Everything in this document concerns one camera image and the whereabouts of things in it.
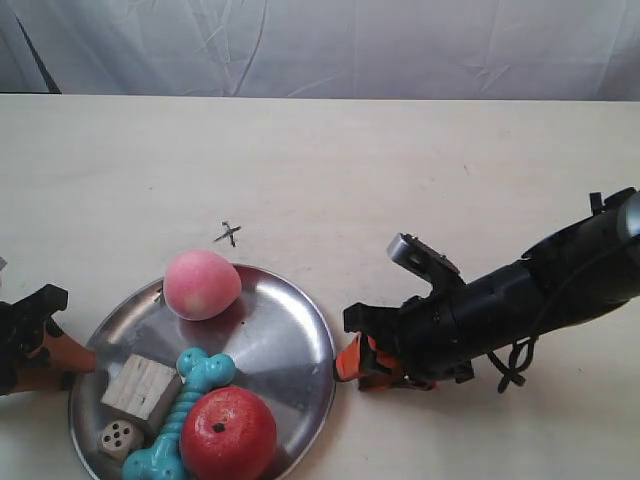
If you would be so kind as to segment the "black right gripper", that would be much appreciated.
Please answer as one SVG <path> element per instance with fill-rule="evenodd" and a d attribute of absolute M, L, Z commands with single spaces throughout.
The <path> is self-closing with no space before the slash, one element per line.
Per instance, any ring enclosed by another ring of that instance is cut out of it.
<path fill-rule="evenodd" d="M 541 257 L 525 254 L 467 283 L 451 261 L 410 234 L 397 234 L 387 254 L 432 291 L 400 309 L 361 302 L 344 309 L 344 331 L 363 335 L 334 359 L 336 382 L 357 381 L 360 391 L 431 391 L 438 381 L 473 379 L 473 359 L 487 356 L 502 375 L 501 389 L 523 385 L 545 305 Z M 394 345 L 399 361 L 377 345 Z"/>

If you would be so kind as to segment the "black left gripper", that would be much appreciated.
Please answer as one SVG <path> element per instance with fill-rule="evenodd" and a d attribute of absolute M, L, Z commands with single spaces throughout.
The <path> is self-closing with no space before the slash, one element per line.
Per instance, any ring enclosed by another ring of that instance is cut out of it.
<path fill-rule="evenodd" d="M 93 351 L 50 319 L 68 306 L 68 291 L 46 284 L 22 300 L 1 303 L 1 394 L 66 391 L 96 368 Z"/>

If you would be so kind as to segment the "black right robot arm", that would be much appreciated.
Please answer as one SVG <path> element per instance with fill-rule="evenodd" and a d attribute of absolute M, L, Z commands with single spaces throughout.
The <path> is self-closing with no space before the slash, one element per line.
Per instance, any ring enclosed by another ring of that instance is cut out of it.
<path fill-rule="evenodd" d="M 499 391 L 523 385 L 542 335 L 598 319 L 639 294 L 638 191 L 593 192 L 589 200 L 587 218 L 472 282 L 417 237 L 397 235 L 389 258 L 431 292 L 398 307 L 346 308 L 352 341 L 334 359 L 335 380 L 362 391 L 429 391 L 471 380 L 472 362 L 483 356 L 500 372 Z"/>

